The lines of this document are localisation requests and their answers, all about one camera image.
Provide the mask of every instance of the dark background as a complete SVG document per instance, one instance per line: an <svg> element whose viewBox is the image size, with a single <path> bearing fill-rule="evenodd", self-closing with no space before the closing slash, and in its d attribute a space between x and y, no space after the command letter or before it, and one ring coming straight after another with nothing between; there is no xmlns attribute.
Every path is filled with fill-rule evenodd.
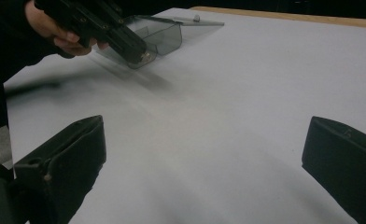
<svg viewBox="0 0 366 224"><path fill-rule="evenodd" d="M131 0L118 1L123 16L152 15L171 7L227 7L259 11L363 18L366 0Z"/></svg>

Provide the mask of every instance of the sleeve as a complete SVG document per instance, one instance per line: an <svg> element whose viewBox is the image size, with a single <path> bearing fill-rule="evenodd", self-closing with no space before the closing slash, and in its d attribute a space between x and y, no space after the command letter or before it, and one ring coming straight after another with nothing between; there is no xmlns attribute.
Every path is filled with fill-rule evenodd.
<svg viewBox="0 0 366 224"><path fill-rule="evenodd" d="M0 0L0 84L23 67L58 52L29 25L24 12L27 1Z"/></svg>

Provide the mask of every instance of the hand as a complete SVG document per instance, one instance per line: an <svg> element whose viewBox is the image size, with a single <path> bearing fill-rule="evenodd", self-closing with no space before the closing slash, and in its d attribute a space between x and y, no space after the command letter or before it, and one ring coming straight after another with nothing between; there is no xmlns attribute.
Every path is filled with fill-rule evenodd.
<svg viewBox="0 0 366 224"><path fill-rule="evenodd" d="M35 7L34 0L25 5L25 15L32 28L41 36L52 40L53 44L68 54L80 56L91 52L91 46L98 44L99 49L107 48L107 43L97 42L96 39L90 40L90 47L84 48L79 43L79 36L73 32L66 31L58 26L51 17L42 10Z"/></svg>

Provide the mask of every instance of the wooden edge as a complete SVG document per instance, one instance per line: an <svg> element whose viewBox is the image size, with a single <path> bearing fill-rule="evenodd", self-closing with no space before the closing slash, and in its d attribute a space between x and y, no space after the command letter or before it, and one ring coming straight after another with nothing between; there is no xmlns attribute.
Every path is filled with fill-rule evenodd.
<svg viewBox="0 0 366 224"><path fill-rule="evenodd" d="M266 12L266 11L252 11L252 10L232 9L222 7L192 7L191 9L198 11L209 11L209 12L217 12L217 13L225 13L241 16L253 16L253 17L291 20L291 21L312 21L328 24L366 27L365 19L324 17L324 16L289 14L279 12Z"/></svg>

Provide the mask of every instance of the white surface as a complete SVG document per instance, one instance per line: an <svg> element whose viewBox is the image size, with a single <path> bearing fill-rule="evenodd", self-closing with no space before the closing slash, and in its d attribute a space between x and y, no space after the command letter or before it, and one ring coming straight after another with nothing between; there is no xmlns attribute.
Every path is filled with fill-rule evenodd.
<svg viewBox="0 0 366 224"><path fill-rule="evenodd" d="M355 223L301 155L312 116L366 133L366 29L162 13L195 14L226 24L139 70L51 56L12 78L60 82L8 100L14 160L101 114L107 162L71 223Z"/></svg>

